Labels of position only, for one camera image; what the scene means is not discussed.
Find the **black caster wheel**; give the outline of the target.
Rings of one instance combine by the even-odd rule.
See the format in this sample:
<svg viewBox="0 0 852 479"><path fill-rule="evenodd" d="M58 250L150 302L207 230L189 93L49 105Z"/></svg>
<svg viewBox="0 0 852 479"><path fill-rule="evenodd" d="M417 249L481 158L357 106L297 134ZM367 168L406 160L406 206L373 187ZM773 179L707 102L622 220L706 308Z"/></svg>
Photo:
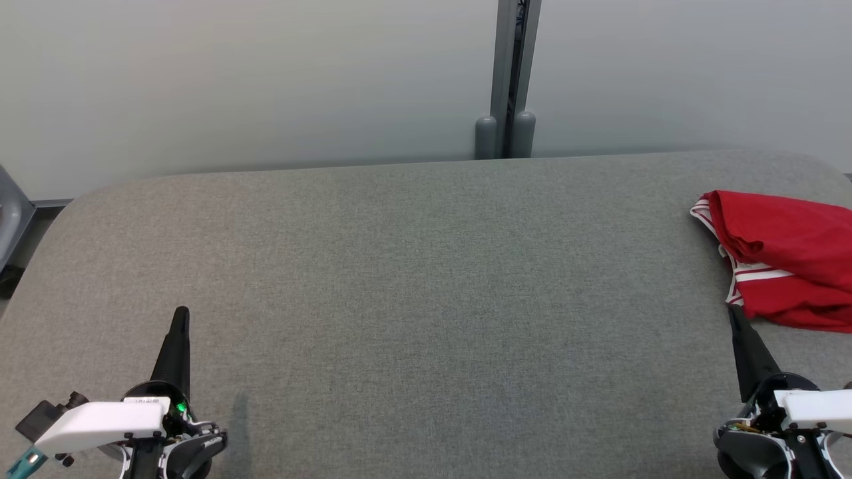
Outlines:
<svg viewBox="0 0 852 479"><path fill-rule="evenodd" d="M24 272L24 267L16 265L4 265L0 269L0 300L9 300L13 296Z"/></svg>

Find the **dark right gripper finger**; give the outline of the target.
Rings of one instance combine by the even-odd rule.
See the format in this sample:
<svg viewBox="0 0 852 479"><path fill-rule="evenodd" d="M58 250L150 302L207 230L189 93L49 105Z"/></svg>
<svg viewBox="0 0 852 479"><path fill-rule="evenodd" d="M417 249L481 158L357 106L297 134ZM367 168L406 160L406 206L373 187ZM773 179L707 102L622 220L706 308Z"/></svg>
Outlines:
<svg viewBox="0 0 852 479"><path fill-rule="evenodd" d="M760 334L752 327L742 306L728 306L734 364L740 399L747 403L765 379L780 374L780 369Z"/></svg>

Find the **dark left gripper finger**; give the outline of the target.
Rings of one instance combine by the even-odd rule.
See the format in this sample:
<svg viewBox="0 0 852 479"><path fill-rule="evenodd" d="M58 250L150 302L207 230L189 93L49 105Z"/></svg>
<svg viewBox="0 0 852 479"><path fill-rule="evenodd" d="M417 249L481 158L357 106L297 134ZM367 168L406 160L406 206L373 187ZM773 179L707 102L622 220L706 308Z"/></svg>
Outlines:
<svg viewBox="0 0 852 479"><path fill-rule="evenodd" d="M171 385L190 400L190 310L186 306L174 310L151 380Z"/></svg>

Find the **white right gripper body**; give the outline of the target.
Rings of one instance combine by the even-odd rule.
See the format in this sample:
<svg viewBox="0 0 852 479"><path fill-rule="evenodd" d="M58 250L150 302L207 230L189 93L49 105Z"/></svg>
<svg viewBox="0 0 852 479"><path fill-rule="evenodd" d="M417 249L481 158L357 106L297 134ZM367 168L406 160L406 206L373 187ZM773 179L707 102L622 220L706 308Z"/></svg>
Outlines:
<svg viewBox="0 0 852 479"><path fill-rule="evenodd" d="M727 479L846 479L831 448L852 438L852 389L819 391L797 374L761 382L713 436Z"/></svg>

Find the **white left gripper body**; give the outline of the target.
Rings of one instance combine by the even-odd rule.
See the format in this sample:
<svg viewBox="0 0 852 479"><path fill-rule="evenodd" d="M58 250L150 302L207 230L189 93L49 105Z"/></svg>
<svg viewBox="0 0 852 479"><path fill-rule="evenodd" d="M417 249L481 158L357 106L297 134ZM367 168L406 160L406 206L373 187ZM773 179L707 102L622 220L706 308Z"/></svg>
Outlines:
<svg viewBox="0 0 852 479"><path fill-rule="evenodd" d="M201 421L188 395L164 380L131 388L119 401L61 405L33 445L45 456L99 449L120 461L118 479L205 479L228 447L225 428Z"/></svg>

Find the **grey partition post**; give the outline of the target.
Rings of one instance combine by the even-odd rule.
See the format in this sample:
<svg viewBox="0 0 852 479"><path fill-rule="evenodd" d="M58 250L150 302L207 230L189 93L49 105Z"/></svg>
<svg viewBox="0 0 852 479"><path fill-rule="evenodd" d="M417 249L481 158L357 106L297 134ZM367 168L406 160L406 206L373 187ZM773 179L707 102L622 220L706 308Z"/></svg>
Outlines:
<svg viewBox="0 0 852 479"><path fill-rule="evenodd" d="M527 109L542 0L498 0L490 113L475 122L475 160L529 158L536 117Z"/></svg>

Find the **grey partition leg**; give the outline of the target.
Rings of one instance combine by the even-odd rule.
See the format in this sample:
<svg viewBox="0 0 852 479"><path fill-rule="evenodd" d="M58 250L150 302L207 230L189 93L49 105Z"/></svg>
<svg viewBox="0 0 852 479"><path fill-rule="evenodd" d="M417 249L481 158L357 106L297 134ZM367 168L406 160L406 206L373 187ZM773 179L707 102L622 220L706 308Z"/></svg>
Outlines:
<svg viewBox="0 0 852 479"><path fill-rule="evenodd" d="M0 270L9 263L34 212L33 203L0 166Z"/></svg>

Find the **red white basketball jersey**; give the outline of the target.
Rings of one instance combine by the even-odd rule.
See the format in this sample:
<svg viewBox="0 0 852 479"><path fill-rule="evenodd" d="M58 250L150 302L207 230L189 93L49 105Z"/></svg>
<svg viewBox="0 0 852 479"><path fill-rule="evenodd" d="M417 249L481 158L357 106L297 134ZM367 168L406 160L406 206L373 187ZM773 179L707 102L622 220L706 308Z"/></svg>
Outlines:
<svg viewBox="0 0 852 479"><path fill-rule="evenodd" d="M852 209L714 190L690 215L718 240L737 282L798 277L852 292Z"/></svg>

